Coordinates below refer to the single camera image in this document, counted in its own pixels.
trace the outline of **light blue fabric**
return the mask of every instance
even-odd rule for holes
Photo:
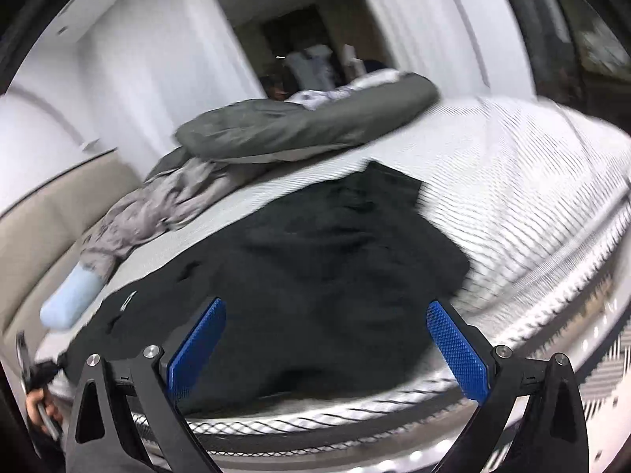
[[[81,263],[73,268],[65,281],[43,303],[40,319],[46,327],[70,329],[105,286],[105,282]]]

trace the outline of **rumpled gray cloth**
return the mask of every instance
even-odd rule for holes
[[[267,169],[266,165],[228,165],[188,160],[157,174],[123,197],[83,243],[80,262],[107,281],[134,247],[180,229],[230,192]]]
[[[83,244],[81,264],[108,281],[134,247],[185,226],[272,164],[370,142],[407,125],[438,99],[433,83],[416,74],[370,83],[374,80],[313,111],[292,102],[252,99],[183,124],[175,133],[182,147],[163,157],[143,186],[106,213]]]

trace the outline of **metal screw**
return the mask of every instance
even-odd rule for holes
[[[86,361],[88,366],[96,366],[99,361],[101,360],[101,356],[99,356],[98,354],[92,354],[88,360]]]
[[[495,353],[497,354],[498,357],[502,359],[508,359],[510,356],[512,356],[512,350],[510,350],[510,348],[507,347],[506,345],[496,346]]]
[[[143,350],[143,356],[151,359],[157,356],[160,353],[160,347],[157,345],[149,345],[146,349]]]
[[[565,366],[568,365],[570,363],[570,360],[567,358],[567,356],[565,354],[555,354],[554,355],[554,360],[560,364],[561,366]]]

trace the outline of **blue textured pad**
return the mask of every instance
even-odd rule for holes
[[[226,305],[215,299],[168,365],[166,389],[171,400],[188,396],[225,327]]]
[[[489,392],[487,368],[439,302],[427,308],[427,330],[465,397],[481,404]]]

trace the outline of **headboard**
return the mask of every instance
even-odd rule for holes
[[[15,335],[24,330],[35,353],[47,333],[40,308],[77,264],[84,236],[139,185],[110,151],[48,181],[0,216],[0,356],[12,368]]]

